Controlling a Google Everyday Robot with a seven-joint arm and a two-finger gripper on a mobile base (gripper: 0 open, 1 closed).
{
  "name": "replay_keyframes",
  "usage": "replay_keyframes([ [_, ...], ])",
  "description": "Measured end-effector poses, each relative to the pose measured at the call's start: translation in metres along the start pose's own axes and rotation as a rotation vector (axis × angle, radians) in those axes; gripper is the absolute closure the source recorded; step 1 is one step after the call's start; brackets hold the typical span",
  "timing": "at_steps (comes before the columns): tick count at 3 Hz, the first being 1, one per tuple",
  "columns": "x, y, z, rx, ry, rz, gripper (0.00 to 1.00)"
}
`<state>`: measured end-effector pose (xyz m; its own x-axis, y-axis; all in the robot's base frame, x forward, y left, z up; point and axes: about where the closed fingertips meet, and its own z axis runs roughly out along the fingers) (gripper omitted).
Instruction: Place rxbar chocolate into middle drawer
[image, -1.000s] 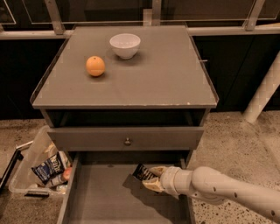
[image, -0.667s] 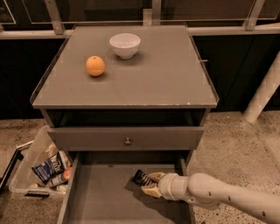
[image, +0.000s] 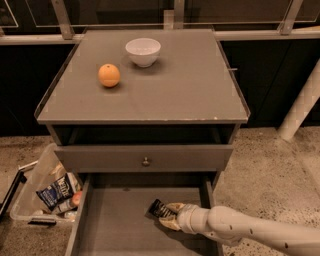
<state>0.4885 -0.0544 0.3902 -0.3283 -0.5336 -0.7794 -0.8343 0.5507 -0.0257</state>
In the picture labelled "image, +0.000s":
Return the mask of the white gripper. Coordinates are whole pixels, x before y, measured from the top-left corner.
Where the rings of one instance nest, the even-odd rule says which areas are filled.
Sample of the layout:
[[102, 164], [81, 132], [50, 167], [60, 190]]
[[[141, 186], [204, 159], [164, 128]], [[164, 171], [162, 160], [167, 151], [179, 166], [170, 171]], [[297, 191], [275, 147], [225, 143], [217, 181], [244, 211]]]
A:
[[188, 234], [206, 234], [211, 231], [208, 225], [209, 209], [184, 203], [168, 203], [166, 207], [178, 214], [177, 217], [175, 215], [160, 217], [159, 222], [164, 227], [175, 231], [181, 229]]

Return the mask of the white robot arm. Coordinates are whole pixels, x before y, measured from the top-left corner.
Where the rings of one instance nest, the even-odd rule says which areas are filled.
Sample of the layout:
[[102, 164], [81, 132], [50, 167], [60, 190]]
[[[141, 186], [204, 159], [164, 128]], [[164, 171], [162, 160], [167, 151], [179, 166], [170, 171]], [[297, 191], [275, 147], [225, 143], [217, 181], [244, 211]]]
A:
[[319, 229], [251, 217], [226, 206], [161, 204], [159, 221], [172, 230], [201, 234], [228, 246], [246, 238], [288, 256], [320, 256]]

